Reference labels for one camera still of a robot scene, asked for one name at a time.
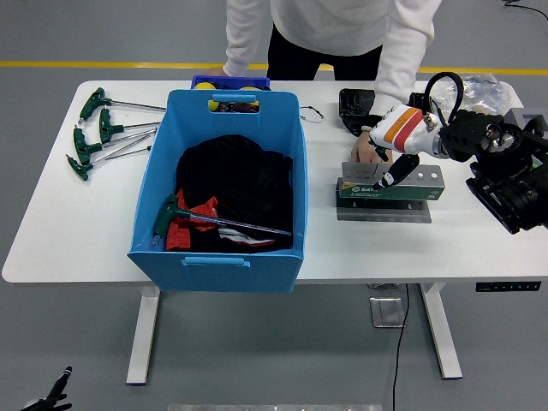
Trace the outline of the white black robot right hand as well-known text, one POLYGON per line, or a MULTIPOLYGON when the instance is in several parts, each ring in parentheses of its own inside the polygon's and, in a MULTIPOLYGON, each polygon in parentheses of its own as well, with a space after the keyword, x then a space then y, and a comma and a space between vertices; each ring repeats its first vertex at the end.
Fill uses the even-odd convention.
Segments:
POLYGON ((395 186, 405 180, 419 165, 420 154, 441 154, 440 119, 427 112, 400 104, 387 112, 370 132, 376 148, 399 152, 400 156, 373 185, 375 190, 395 186))

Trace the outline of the person's left hand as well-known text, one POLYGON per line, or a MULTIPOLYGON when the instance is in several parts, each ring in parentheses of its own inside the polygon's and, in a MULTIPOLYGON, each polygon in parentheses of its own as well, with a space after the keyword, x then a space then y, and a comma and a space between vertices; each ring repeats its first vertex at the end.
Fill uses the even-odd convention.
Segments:
POLYGON ((387 159, 383 160, 370 144, 370 133, 362 131, 352 148, 350 161, 355 163, 391 163, 392 151, 386 152, 387 159))

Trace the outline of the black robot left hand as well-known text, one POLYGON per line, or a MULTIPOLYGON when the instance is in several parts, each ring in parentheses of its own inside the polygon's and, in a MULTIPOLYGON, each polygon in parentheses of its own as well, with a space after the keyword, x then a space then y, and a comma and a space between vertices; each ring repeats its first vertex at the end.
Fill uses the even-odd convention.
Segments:
POLYGON ((67 366, 61 376, 53 384, 50 392, 45 398, 40 398, 33 402, 29 402, 22 411, 47 411, 47 410, 70 410, 72 404, 67 402, 63 403, 67 399, 67 395, 64 393, 66 385, 69 381, 73 368, 67 366))

